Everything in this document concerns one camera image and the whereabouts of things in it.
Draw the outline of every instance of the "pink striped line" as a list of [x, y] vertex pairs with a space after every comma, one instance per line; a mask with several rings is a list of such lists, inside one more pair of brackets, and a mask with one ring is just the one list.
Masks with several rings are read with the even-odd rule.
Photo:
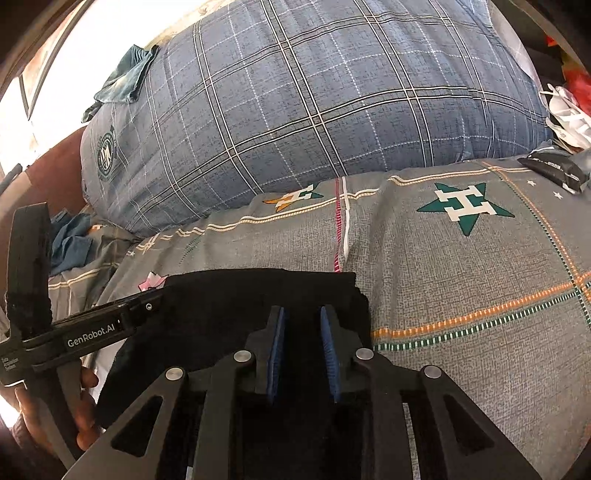
[[336, 252], [335, 252], [335, 272], [340, 272], [339, 264], [339, 250], [340, 250], [340, 236], [343, 231], [343, 221], [340, 215], [340, 187], [339, 178], [335, 179], [336, 186]]

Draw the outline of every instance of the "triangular cutout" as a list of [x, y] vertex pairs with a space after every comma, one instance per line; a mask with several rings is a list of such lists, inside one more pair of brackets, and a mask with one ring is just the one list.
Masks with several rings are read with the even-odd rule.
[[454, 397], [444, 395], [443, 401], [452, 421], [458, 448], [463, 455], [472, 455], [494, 446], [492, 439], [480, 429]]
[[111, 446], [120, 452], [143, 457], [148, 448], [152, 430], [162, 406], [162, 397], [152, 397], [142, 409], [128, 422], [111, 442]]

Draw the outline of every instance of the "red object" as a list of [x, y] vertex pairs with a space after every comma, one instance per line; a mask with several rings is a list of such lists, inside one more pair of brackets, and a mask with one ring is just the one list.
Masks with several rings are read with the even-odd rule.
[[574, 95], [580, 109], [591, 116], [591, 76], [580, 70], [564, 70], [567, 90]]

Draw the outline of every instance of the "plaid pattern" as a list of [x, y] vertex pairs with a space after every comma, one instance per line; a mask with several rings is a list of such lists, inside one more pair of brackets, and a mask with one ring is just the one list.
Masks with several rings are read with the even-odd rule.
[[405, 3], [245, 0], [208, 15], [162, 46], [137, 102], [90, 123], [87, 201], [149, 236], [263, 192], [507, 157], [550, 137], [486, 1]]

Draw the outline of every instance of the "circular emblem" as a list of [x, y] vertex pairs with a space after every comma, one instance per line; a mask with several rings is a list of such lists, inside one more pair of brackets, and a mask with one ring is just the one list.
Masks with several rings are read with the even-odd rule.
[[113, 128], [100, 139], [97, 152], [99, 172], [104, 177], [107, 177], [111, 173], [116, 155], [115, 137], [113, 136], [112, 130]]

